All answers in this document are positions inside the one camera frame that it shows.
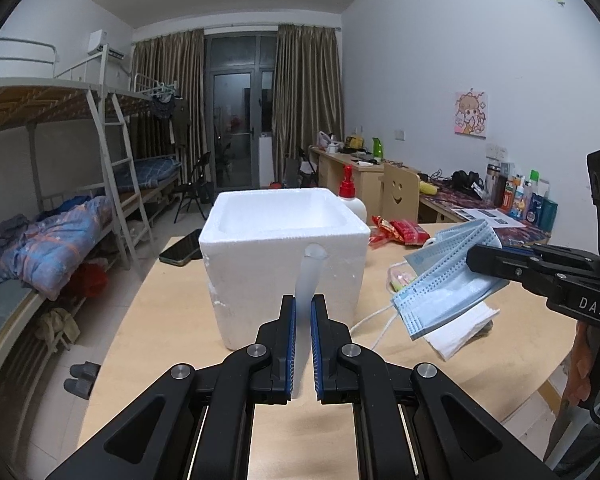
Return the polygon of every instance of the human hand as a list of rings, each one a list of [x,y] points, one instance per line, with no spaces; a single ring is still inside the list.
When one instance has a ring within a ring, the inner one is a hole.
[[[563,399],[571,406],[577,406],[581,400],[587,400],[591,394],[589,373],[593,368],[593,354],[587,342],[588,325],[579,321],[576,325],[576,337],[571,349],[571,365],[564,389]]]

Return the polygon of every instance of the air conditioner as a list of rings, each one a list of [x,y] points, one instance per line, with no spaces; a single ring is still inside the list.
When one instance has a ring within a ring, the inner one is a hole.
[[[96,52],[102,52],[102,47],[107,44],[107,33],[104,30],[96,30],[89,36],[88,54],[92,56]],[[125,59],[125,55],[111,47],[109,47],[109,55],[117,59]]]

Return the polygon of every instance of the smartphone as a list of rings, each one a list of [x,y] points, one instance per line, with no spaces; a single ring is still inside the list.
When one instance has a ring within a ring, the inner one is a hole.
[[[191,260],[201,260],[202,252],[198,241],[201,232],[202,229],[196,229],[182,240],[178,240],[171,247],[161,252],[158,259],[164,264],[177,267],[183,267]]]

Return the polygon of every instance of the person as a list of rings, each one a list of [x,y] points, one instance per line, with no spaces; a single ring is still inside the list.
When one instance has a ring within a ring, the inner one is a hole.
[[[568,407],[577,406],[581,400],[587,400],[591,393],[589,374],[593,368],[593,354],[587,341],[588,328],[589,326],[582,321],[576,324],[576,335],[570,353],[567,385],[562,394],[560,412],[549,436],[549,443],[544,456],[545,460],[570,423],[570,417],[566,411]],[[554,468],[554,472],[565,480],[586,478],[588,476],[587,472],[599,460],[600,426],[590,421]]]

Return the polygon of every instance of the blue bedding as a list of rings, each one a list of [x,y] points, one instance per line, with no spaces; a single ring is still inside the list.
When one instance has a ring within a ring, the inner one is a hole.
[[[134,164],[140,189],[155,189],[161,180],[174,175],[180,168],[180,163],[176,162],[173,155],[140,158],[135,160]],[[126,193],[134,190],[131,168],[128,164],[123,164],[119,170],[116,170],[115,177],[118,192]]]
[[[56,300],[110,218],[109,199],[99,196],[40,222],[23,224],[22,215],[3,222],[0,283],[22,280]]]

